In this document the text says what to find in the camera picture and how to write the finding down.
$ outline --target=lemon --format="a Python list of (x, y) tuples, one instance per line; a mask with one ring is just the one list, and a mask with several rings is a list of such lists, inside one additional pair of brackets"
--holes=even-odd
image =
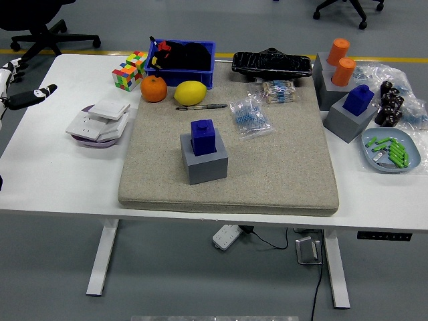
[(177, 86), (174, 98), (183, 106), (192, 106), (200, 103), (207, 93), (206, 85), (195, 80), (187, 80)]

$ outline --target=red clip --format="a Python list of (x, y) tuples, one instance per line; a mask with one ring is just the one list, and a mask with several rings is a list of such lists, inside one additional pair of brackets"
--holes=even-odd
[(166, 50), (166, 51), (171, 51), (171, 47), (169, 45), (167, 45), (167, 41), (164, 40), (162, 41), (160, 44), (158, 44), (158, 50)]

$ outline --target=gray cube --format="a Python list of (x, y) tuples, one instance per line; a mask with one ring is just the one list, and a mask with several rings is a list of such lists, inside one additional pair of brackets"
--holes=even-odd
[(318, 52), (312, 68), (312, 79), (314, 80), (315, 91), (318, 91), (322, 83), (322, 72), (334, 72), (336, 66), (332, 66), (327, 62), (329, 52)]
[(324, 127), (349, 144), (366, 129), (377, 108), (368, 105), (360, 116), (355, 116), (343, 108), (347, 97), (348, 95), (333, 104), (324, 120)]
[(229, 157), (218, 129), (214, 130), (216, 152), (201, 156), (193, 154), (192, 135), (180, 135), (181, 155), (190, 185), (224, 179), (227, 176)]
[(331, 106), (354, 89), (356, 84), (354, 78), (351, 77), (347, 86), (339, 87), (332, 83), (334, 71), (322, 71), (321, 73), (322, 77), (320, 79), (320, 88), (318, 91), (315, 91), (316, 99), (318, 100), (320, 110), (329, 111)]

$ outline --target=table leg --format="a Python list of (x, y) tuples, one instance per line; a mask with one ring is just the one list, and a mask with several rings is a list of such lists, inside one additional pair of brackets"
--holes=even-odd
[(104, 280), (106, 279), (108, 262), (110, 261), (118, 223), (118, 219), (102, 220), (104, 228), (102, 230), (100, 244), (96, 252), (88, 289), (86, 290), (86, 295), (88, 296), (101, 296), (102, 294), (102, 288), (104, 287)]
[(346, 288), (339, 242), (335, 230), (324, 230), (324, 244), (326, 248), (328, 271), (330, 272), (334, 307), (338, 309), (349, 309), (348, 290)]

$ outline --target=yellow floor line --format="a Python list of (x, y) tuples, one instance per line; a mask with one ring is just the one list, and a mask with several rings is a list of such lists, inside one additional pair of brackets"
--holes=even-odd
[[(25, 53), (25, 50), (19, 50), (17, 52), (12, 49), (0, 49), (0, 54), (3, 55), (16, 55), (21, 56)], [(133, 51), (111, 51), (111, 50), (62, 50), (63, 54), (77, 54), (77, 55), (102, 55), (102, 56), (129, 56)], [(52, 50), (42, 50), (42, 55), (53, 55)], [(303, 55), (308, 56), (311, 60), (315, 60), (316, 55)], [(233, 53), (215, 53), (217, 59), (232, 59)], [(403, 62), (408, 64), (428, 64), (428, 58), (411, 58), (411, 57), (360, 57), (350, 56), (349, 58), (358, 62)]]

